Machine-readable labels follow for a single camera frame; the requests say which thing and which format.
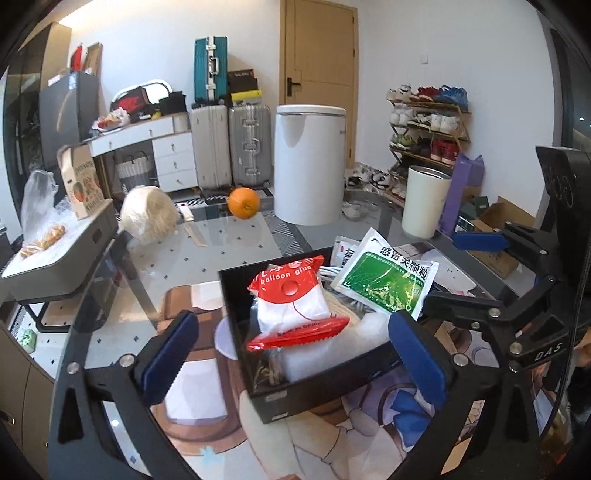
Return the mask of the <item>white fluffy soft object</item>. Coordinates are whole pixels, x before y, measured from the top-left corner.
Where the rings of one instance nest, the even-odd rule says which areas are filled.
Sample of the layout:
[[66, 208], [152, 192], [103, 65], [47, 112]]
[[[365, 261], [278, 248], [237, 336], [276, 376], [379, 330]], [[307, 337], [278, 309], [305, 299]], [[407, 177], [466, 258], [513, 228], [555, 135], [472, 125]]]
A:
[[280, 351], [280, 374], [288, 382], [325, 372], [389, 342], [389, 316], [370, 312], [337, 336]]

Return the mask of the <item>green white medicine packet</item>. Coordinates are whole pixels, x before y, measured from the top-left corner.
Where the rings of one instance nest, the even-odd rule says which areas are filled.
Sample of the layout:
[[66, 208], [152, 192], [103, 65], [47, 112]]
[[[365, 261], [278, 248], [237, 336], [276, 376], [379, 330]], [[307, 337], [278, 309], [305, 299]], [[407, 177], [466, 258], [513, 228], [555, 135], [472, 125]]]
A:
[[370, 228], [331, 287], [375, 311], [406, 311], [418, 320], [439, 266], [438, 262], [401, 255]]

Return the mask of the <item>red white balloon glue bag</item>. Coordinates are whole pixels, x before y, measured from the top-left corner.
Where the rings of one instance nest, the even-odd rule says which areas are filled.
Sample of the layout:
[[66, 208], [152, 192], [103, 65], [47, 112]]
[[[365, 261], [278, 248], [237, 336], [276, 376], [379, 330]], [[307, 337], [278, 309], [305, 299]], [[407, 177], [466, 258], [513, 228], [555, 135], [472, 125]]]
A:
[[322, 255], [263, 270], [249, 284], [256, 297], [259, 334], [245, 344], [256, 353], [310, 344], [339, 335], [349, 317], [334, 314], [325, 300], [318, 270]]

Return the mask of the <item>white printed foil packet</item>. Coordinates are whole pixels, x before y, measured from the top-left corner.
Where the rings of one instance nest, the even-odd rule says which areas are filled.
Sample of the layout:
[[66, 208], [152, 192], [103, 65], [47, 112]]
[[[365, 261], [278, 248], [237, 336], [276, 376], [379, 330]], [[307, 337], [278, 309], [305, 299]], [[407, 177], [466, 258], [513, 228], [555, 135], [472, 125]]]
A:
[[331, 266], [342, 268], [353, 256], [360, 241], [338, 235], [335, 237], [335, 243], [332, 246]]

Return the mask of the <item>purple paper bag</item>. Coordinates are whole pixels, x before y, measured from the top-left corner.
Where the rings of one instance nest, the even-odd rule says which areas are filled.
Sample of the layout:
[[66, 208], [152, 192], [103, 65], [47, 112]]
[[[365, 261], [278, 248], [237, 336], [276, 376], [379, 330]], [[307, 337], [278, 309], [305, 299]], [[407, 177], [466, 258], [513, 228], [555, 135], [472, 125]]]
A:
[[441, 233], [451, 236], [456, 228], [465, 190], [468, 187], [481, 187], [485, 175], [483, 157], [471, 159], [461, 152], [455, 162], [450, 188], [439, 221]]

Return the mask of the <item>small white cylinder bin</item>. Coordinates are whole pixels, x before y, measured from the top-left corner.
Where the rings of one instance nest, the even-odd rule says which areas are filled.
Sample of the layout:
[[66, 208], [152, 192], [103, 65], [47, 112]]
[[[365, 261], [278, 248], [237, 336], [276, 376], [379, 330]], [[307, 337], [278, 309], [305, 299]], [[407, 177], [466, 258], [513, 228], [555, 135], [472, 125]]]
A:
[[408, 169], [402, 228], [409, 237], [428, 240], [435, 235], [450, 185], [446, 173], [416, 165]]

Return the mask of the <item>black storage box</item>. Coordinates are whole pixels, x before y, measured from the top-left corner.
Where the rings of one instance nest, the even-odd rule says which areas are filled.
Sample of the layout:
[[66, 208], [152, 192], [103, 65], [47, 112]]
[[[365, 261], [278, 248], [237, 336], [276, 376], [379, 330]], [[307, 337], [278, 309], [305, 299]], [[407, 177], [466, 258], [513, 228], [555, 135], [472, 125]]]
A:
[[280, 418], [297, 415], [337, 400], [401, 364], [396, 350], [391, 343], [387, 342], [352, 360], [300, 381], [287, 382], [280, 386], [272, 386], [266, 382], [256, 384], [256, 371], [259, 368], [260, 357], [245, 349], [245, 341], [249, 339], [249, 327], [252, 326], [254, 319], [253, 296], [247, 290], [250, 281], [271, 264], [284, 265], [317, 255], [328, 257], [331, 253], [332, 248], [325, 247], [297, 255], [226, 268], [218, 272], [226, 311], [228, 311], [231, 342], [235, 347], [245, 390], [263, 423], [267, 424]]

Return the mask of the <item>orange fruit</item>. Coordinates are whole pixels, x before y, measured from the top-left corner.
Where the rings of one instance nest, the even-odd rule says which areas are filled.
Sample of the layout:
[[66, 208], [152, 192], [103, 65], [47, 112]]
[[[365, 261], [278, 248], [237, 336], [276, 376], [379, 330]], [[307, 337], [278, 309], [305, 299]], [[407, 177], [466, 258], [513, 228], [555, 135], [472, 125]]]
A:
[[238, 219], [247, 220], [259, 213], [259, 194], [248, 187], [238, 187], [232, 190], [226, 203], [229, 212]]

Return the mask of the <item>clear plastic bag with snacks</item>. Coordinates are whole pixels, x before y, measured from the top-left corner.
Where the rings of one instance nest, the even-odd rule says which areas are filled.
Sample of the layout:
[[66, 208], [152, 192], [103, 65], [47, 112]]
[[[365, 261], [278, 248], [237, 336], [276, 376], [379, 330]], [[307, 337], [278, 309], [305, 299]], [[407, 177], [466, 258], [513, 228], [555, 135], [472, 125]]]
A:
[[24, 188], [21, 206], [23, 242], [21, 258], [46, 251], [56, 244], [75, 223], [69, 203], [55, 206], [58, 186], [52, 173], [34, 170]]

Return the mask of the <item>wicker basket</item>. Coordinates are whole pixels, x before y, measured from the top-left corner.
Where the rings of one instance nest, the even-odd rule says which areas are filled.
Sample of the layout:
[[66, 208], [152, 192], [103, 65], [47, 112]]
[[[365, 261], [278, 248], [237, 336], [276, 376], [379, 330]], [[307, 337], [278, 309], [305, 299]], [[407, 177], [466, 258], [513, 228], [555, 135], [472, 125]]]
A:
[[127, 158], [115, 166], [124, 194], [137, 186], [154, 186], [156, 180], [153, 161], [145, 155]]

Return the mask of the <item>cardboard fruit box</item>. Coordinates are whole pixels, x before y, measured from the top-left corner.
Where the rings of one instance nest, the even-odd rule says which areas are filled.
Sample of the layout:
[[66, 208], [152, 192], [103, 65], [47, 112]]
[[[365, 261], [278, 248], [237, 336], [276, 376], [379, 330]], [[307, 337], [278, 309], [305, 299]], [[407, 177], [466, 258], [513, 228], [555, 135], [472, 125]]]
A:
[[95, 163], [86, 144], [63, 146], [57, 160], [71, 210], [78, 220], [97, 211], [105, 201]]

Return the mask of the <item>white suitcase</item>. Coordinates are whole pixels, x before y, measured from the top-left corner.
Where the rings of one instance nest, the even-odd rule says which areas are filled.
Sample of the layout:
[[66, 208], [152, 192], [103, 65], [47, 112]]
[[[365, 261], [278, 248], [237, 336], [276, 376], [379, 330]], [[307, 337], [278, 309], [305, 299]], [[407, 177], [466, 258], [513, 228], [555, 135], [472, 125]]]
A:
[[222, 105], [193, 109], [189, 115], [197, 182], [201, 190], [232, 183], [228, 109]]

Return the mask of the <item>grey tall box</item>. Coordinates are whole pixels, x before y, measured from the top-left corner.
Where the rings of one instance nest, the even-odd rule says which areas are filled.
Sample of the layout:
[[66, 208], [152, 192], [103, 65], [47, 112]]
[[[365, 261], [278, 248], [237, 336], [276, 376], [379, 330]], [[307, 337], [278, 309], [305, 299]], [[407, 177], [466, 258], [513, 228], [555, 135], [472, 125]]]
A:
[[98, 78], [70, 73], [40, 92], [40, 138], [45, 170], [57, 167], [57, 151], [90, 136], [98, 112]]

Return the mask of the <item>stack of dark boxes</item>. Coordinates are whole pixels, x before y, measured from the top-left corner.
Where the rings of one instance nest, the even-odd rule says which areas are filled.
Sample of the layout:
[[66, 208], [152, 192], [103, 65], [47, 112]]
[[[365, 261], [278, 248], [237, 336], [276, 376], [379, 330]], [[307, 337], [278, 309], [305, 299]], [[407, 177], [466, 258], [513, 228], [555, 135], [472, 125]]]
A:
[[253, 69], [229, 71], [228, 91], [233, 106], [257, 105], [263, 102], [263, 94]]

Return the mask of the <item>teal suitcase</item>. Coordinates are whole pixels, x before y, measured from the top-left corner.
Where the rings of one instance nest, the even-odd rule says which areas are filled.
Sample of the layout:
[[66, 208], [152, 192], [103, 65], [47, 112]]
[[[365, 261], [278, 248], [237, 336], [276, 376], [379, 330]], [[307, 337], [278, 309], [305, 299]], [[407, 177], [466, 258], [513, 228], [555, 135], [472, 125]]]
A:
[[194, 42], [194, 97], [216, 103], [228, 94], [228, 38], [207, 36]]

